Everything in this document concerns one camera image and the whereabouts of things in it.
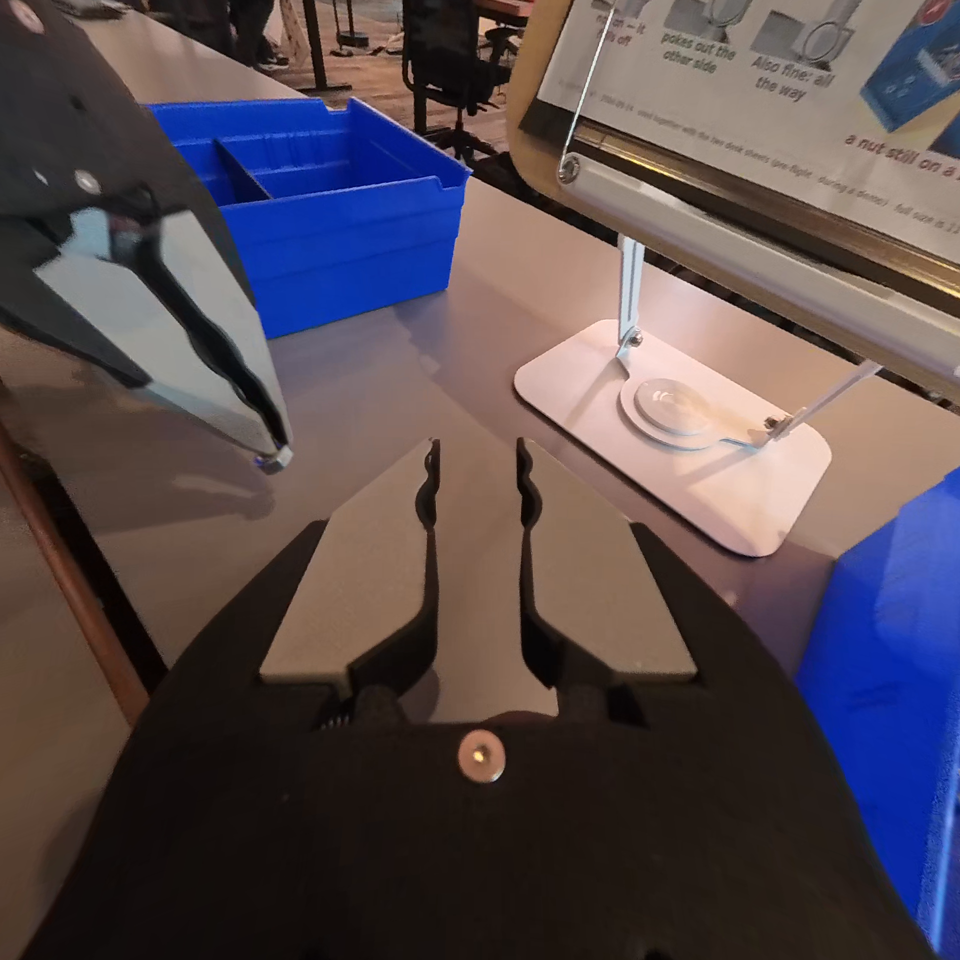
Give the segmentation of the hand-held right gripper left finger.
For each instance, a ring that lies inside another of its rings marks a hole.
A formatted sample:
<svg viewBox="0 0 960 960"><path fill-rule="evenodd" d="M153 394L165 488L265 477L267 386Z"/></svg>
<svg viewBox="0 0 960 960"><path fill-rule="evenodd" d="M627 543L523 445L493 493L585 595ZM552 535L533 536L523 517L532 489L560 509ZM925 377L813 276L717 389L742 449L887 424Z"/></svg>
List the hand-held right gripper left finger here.
<svg viewBox="0 0 960 960"><path fill-rule="evenodd" d="M413 687L437 654L440 444L418 443L326 522L259 668L340 698Z"/></svg>

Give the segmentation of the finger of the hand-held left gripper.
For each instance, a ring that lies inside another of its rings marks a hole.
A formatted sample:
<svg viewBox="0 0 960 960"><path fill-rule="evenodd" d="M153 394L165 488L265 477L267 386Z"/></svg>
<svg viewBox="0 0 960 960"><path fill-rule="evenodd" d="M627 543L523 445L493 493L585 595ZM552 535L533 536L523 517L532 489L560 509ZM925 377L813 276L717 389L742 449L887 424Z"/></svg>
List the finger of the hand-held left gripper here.
<svg viewBox="0 0 960 960"><path fill-rule="evenodd" d="M276 444L260 415L202 361L184 327L145 282L110 260L107 213L86 208L70 221L72 237L34 274L143 371L147 383L134 390L241 449L274 456Z"/></svg>
<svg viewBox="0 0 960 960"><path fill-rule="evenodd" d="M289 450L289 418L258 311L192 211L161 219L161 294L201 364L261 429L259 450Z"/></svg>

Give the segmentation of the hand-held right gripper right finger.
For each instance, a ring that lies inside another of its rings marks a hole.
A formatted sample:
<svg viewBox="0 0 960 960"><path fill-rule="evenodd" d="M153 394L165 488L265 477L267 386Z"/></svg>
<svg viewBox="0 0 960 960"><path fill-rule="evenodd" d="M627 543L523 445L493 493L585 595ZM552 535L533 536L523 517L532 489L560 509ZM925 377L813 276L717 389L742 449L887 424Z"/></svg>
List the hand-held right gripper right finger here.
<svg viewBox="0 0 960 960"><path fill-rule="evenodd" d="M697 667L626 515L519 438L521 651L547 689L691 682Z"/></svg>

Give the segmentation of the black bin divider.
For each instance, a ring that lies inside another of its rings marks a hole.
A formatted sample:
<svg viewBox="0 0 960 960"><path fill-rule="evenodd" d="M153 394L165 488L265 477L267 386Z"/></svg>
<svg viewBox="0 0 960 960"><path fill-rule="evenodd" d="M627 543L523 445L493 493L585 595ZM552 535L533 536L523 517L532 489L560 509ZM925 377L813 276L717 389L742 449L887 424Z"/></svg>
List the black bin divider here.
<svg viewBox="0 0 960 960"><path fill-rule="evenodd" d="M274 198L220 139L214 139L212 146L222 169L223 186L219 206L269 202Z"/></svg>

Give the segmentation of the blue plastic bin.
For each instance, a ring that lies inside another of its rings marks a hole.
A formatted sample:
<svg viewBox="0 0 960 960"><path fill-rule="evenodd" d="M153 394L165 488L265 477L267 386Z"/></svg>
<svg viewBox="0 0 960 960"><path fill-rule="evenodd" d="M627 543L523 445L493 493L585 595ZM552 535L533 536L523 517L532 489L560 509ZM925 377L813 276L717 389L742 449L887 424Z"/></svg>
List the blue plastic bin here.
<svg viewBox="0 0 960 960"><path fill-rule="evenodd" d="M837 558L796 683L894 889L958 957L958 469Z"/></svg>
<svg viewBox="0 0 960 960"><path fill-rule="evenodd" d="M217 204L267 339L446 290L470 168L350 99L149 104ZM220 139L272 200L219 205Z"/></svg>

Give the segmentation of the printed instruction sheet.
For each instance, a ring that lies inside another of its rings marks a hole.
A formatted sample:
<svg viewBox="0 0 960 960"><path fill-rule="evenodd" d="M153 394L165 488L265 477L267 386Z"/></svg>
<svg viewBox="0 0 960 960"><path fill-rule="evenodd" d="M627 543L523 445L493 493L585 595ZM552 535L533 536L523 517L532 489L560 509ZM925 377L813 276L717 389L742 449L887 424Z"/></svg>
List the printed instruction sheet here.
<svg viewBox="0 0 960 960"><path fill-rule="evenodd" d="M574 2L538 91L958 263L959 6Z"/></svg>

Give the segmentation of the white wooden document stand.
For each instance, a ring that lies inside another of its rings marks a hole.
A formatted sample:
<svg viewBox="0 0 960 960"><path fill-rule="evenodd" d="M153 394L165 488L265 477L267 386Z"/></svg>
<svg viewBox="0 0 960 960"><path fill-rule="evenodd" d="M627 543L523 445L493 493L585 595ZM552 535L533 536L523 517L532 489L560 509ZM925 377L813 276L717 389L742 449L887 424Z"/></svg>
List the white wooden document stand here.
<svg viewBox="0 0 960 960"><path fill-rule="evenodd" d="M706 534L776 552L832 461L810 425L880 369L958 394L958 263L598 123L539 91L574 2L537 2L510 81L523 179L615 230L618 314L522 366L525 402ZM861 356L788 413L644 329L653 250Z"/></svg>

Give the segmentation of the black office chair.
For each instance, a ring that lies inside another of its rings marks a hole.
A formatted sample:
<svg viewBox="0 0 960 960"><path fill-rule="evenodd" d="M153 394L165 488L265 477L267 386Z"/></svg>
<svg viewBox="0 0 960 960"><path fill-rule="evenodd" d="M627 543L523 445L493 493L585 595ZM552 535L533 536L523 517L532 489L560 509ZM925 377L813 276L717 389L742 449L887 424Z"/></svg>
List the black office chair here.
<svg viewBox="0 0 960 960"><path fill-rule="evenodd" d="M464 117L491 106L511 76L500 53L479 54L479 20L472 1L402 2L401 73L414 98L414 132L468 168L477 155L498 152L465 128ZM454 110L454 126L428 127L428 102Z"/></svg>

